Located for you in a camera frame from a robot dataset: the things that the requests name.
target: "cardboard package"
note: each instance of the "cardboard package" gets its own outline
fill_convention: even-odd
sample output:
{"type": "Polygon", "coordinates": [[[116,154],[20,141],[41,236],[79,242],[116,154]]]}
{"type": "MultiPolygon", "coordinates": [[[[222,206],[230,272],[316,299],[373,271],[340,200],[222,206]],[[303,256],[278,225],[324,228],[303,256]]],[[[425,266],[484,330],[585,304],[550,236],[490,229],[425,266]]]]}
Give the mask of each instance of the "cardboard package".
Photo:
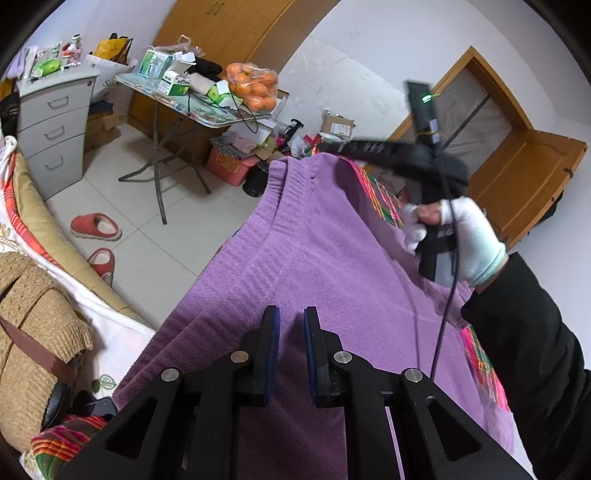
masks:
{"type": "Polygon", "coordinates": [[[322,131],[350,140],[354,127],[355,123],[352,120],[337,115],[327,115],[324,119],[322,131]]]}
{"type": "Polygon", "coordinates": [[[111,143],[119,136],[119,131],[115,129],[117,125],[119,125],[118,113],[88,120],[86,124],[84,151],[88,152],[111,143]]]}
{"type": "Polygon", "coordinates": [[[189,85],[191,85],[191,80],[180,73],[169,70],[162,76],[158,90],[165,95],[184,96],[189,91],[189,85]]]}

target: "plastic wrap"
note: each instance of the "plastic wrap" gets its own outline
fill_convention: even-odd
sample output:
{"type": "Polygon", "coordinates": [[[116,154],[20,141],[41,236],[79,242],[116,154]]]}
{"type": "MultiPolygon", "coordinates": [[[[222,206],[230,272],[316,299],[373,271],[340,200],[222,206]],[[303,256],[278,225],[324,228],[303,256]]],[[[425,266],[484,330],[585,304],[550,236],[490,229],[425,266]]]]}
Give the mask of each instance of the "plastic wrap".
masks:
{"type": "Polygon", "coordinates": [[[226,75],[230,90],[253,112],[276,107],[279,78],[273,70],[260,69],[253,63],[231,63],[226,75]]]}

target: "green box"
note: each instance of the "green box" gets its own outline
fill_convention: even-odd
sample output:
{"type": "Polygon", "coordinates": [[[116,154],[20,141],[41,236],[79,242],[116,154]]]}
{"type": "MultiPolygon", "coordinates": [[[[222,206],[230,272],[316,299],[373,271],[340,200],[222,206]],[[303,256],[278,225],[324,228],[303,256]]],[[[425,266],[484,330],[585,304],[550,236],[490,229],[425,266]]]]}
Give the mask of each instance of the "green box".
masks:
{"type": "Polygon", "coordinates": [[[139,65],[138,75],[149,79],[161,80],[173,63],[173,56],[161,51],[149,49],[139,65]]]}

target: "gloved hand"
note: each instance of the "gloved hand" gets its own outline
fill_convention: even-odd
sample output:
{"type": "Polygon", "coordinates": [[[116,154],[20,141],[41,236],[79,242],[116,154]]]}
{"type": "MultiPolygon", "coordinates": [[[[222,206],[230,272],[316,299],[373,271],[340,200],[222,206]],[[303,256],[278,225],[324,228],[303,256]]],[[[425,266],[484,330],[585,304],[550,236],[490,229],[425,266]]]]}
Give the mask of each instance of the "gloved hand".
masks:
{"type": "MultiPolygon", "coordinates": [[[[414,253],[418,243],[427,234],[428,225],[453,223],[452,209],[448,200],[429,205],[407,203],[402,207],[405,246],[414,253]]],[[[474,200],[462,197],[452,200],[456,215],[457,247],[460,253],[458,280],[466,280],[478,287],[497,275],[507,261],[505,244],[496,238],[491,224],[486,220],[474,200]]]]}

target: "green light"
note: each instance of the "green light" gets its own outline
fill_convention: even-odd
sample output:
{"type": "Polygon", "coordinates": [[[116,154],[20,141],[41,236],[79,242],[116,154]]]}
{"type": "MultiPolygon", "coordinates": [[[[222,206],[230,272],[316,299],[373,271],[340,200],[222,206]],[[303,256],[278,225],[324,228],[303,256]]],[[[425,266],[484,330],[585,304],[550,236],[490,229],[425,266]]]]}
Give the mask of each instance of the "green light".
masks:
{"type": "Polygon", "coordinates": [[[438,97],[440,95],[441,93],[430,93],[429,95],[425,95],[423,98],[421,98],[421,100],[423,101],[423,103],[427,103],[433,100],[433,98],[438,97]]]}

